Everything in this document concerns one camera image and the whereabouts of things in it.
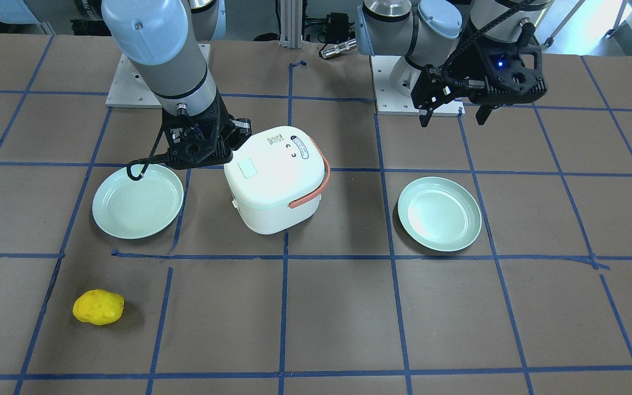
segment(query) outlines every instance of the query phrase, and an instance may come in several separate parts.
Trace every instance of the plate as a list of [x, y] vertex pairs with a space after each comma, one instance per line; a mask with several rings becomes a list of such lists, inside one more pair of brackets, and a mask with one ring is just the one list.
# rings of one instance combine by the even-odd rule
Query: plate
[[399, 196], [398, 213], [407, 233], [431, 250], [462, 250], [482, 230], [482, 212], [474, 197], [446, 178], [409, 183]]
[[[143, 165], [133, 165], [133, 174]], [[122, 239], [145, 238], [165, 229], [180, 212], [184, 188], [177, 174], [150, 165], [134, 182], [121, 168], [99, 186], [92, 202], [95, 222], [106, 233]]]

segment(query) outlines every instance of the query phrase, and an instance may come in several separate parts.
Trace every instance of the yellow potato toy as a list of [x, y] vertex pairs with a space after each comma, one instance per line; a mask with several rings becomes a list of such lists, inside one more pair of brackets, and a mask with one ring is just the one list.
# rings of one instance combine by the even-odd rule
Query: yellow potato toy
[[83, 323], [114, 323], [123, 313], [123, 297], [105, 290], [87, 291], [75, 301], [72, 315]]

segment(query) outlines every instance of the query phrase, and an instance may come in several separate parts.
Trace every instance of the rice cooker label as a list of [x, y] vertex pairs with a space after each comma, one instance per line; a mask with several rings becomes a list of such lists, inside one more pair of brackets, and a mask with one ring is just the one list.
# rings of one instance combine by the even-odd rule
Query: rice cooker label
[[309, 152], [308, 152], [308, 150], [306, 150], [306, 145], [304, 145], [304, 142], [302, 142], [301, 139], [299, 137], [296, 137], [296, 136], [292, 136], [291, 140], [299, 148], [299, 152], [301, 152], [301, 157], [304, 158], [304, 159], [308, 159], [309, 158]]
[[281, 142], [282, 140], [284, 140], [284, 137], [282, 137], [281, 134], [278, 134], [273, 137], [268, 137], [268, 142], [270, 143], [270, 145], [274, 145], [278, 142]]

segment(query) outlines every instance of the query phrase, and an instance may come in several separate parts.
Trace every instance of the rice cooker lid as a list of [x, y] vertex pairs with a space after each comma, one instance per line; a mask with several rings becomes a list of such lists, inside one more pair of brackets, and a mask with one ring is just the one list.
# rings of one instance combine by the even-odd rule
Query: rice cooker lid
[[262, 210], [308, 195], [324, 178], [323, 158], [313, 140], [288, 126], [254, 134], [224, 170], [234, 197]]

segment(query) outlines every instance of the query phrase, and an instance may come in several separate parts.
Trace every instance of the orange handle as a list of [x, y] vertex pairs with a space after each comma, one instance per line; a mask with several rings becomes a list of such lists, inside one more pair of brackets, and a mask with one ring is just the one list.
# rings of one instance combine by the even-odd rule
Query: orange handle
[[324, 178], [323, 182], [321, 182], [321, 185], [319, 185], [318, 188], [314, 189], [313, 192], [309, 193], [308, 195], [304, 195], [303, 197], [299, 197], [297, 200], [289, 203], [290, 209], [296, 209], [297, 207], [313, 200], [313, 198], [320, 195], [321, 192], [323, 192], [324, 188], [326, 188], [326, 185], [328, 185], [328, 181], [331, 179], [331, 164], [328, 163], [328, 160], [321, 152], [321, 148], [318, 148], [318, 145], [316, 145], [316, 142], [314, 142], [313, 138], [311, 138], [311, 142], [314, 143], [314, 147], [316, 147], [318, 153], [321, 154], [321, 157], [323, 158], [323, 163], [324, 165], [326, 165], [326, 178]]

